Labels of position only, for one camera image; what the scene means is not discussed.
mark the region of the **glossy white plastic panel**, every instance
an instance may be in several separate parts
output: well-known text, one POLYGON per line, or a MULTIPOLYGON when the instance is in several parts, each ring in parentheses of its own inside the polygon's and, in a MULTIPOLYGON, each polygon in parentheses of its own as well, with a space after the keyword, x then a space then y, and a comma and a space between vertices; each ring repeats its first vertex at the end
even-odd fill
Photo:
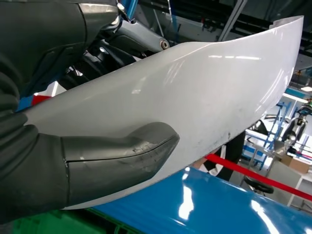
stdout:
POLYGON ((241 39, 179 44, 26 113, 40 132, 59 136, 124 137, 154 121, 169 124, 181 136, 153 178, 70 209, 108 202, 191 164, 275 105, 293 73, 302 23, 303 17, 293 17, 241 39))

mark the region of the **black sleeve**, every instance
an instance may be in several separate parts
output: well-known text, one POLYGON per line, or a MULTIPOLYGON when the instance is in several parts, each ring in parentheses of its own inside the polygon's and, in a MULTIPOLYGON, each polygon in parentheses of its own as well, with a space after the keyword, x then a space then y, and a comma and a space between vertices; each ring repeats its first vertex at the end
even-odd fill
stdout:
POLYGON ((0 224, 91 201, 150 179, 179 136, 160 122, 125 138, 39 133, 14 113, 16 85, 0 72, 0 224))
POLYGON ((24 124, 17 88, 0 73, 0 223, 66 205, 68 182, 60 137, 24 124))

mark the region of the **red rope barrier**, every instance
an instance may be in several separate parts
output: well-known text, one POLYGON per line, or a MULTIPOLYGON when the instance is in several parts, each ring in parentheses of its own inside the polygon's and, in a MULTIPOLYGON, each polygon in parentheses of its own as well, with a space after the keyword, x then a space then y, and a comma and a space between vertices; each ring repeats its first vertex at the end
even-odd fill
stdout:
POLYGON ((212 162, 214 162, 214 163, 217 163, 217 164, 220 164, 220 165, 222 165, 224 167, 226 167, 226 168, 228 168, 228 169, 230 169, 230 170, 242 173, 243 175, 252 177, 252 178, 254 178, 254 179, 257 179, 257 180, 263 182, 263 183, 269 184, 270 186, 273 186, 273 187, 276 187, 276 188, 282 189, 282 190, 284 190, 284 191, 286 191, 286 192, 289 192, 289 193, 292 193, 292 194, 294 194, 294 195, 300 196, 301 198, 304 198, 304 199, 307 199, 307 200, 312 201, 312 195, 307 194, 307 193, 304 193, 304 192, 302 192, 302 191, 300 191, 300 190, 298 190, 298 189, 294 189, 294 188, 289 187, 288 185, 282 184, 282 183, 280 183, 280 182, 277 182, 277 181, 275 181, 275 180, 273 180, 273 179, 269 179, 269 178, 267 178, 267 177, 264 177, 264 176, 262 176, 262 175, 259 175, 259 174, 248 170, 246 168, 237 165, 236 163, 221 158, 221 157, 217 156, 217 155, 209 154, 209 155, 205 156, 205 158, 207 160, 209 160, 209 161, 212 161, 212 162))

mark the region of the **ceiling light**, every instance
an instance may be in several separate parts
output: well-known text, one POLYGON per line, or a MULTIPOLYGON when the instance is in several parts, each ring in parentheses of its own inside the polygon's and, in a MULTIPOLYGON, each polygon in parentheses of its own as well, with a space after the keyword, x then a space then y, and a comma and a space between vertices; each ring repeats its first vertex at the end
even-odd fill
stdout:
POLYGON ((296 97, 296 96, 289 95, 289 94, 283 93, 283 96, 284 96, 284 97, 288 97, 288 98, 290 98, 290 99, 292 99, 292 100, 295 100, 295 101, 300 101, 300 102, 302 102, 302 103, 307 103, 307 100, 301 99, 301 98, 296 97))
POLYGON ((312 91, 312 88, 310 86, 306 86, 306 87, 301 88, 301 90, 305 91, 305 92, 310 92, 312 91))

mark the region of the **blue surface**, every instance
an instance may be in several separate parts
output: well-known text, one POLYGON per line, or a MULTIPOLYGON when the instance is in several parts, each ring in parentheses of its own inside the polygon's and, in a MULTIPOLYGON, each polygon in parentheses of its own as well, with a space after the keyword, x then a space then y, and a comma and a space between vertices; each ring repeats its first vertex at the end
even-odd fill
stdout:
POLYGON ((192 168, 95 208, 148 234, 312 233, 312 217, 192 168))
POLYGON ((33 99, 33 95, 31 95, 29 97, 21 98, 20 102, 18 103, 18 107, 17 111, 21 111, 25 108, 31 106, 31 102, 32 101, 32 99, 33 99))
POLYGON ((302 93, 302 92, 295 90, 295 89, 287 88, 285 92, 286 94, 289 94, 289 95, 292 95, 292 96, 295 96, 295 97, 298 97, 298 98, 304 98, 305 97, 305 93, 302 93))
POLYGON ((128 17, 131 20, 134 15, 138 0, 122 0, 121 3, 125 8, 128 17))

